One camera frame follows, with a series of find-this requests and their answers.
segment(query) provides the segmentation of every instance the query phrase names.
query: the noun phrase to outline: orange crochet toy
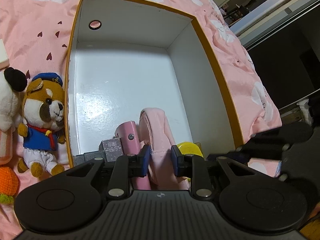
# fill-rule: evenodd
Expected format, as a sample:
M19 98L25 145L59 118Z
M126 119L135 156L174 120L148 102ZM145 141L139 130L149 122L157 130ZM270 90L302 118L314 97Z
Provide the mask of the orange crochet toy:
M0 167L0 203L13 203L13 197L18 190L18 178L9 167Z

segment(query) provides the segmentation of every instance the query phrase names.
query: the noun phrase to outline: white shorts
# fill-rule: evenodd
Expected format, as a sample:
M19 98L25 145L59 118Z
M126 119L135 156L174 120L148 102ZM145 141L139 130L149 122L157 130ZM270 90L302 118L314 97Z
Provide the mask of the white shorts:
M47 170L51 174L51 170L57 165L56 157L50 152L44 150L34 150L25 148L23 150L23 159L28 168L31 167L33 163L39 163L42 168Z

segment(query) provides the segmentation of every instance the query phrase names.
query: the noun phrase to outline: black ear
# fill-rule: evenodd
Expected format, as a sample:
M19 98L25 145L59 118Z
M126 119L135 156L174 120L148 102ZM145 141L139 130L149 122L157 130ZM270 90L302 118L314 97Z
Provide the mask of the black ear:
M22 92L27 86L26 75L18 69L6 68L4 70L4 78L11 88L17 92Z

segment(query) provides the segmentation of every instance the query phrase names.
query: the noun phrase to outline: green crochet leaf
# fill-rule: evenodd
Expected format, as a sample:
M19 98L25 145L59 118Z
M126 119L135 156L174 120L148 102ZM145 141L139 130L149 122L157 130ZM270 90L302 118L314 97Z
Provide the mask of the green crochet leaf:
M12 204L13 203L13 197L7 196L6 194L0 194L0 203L1 204Z

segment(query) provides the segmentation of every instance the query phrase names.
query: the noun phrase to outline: small gray box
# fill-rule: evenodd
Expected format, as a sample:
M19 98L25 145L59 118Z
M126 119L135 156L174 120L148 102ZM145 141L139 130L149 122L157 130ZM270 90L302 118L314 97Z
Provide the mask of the small gray box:
M99 150L103 150L106 153L108 162L115 162L119 156L123 155L120 138L102 141L99 145Z
M84 163L83 154L73 156L73 166L77 166L77 165L79 165L81 163Z
M104 161L107 162L107 157L106 157L106 153L104 151L95 151L95 152L87 152L84 153L84 161L87 162L89 160L92 160L96 157L101 157L104 158Z

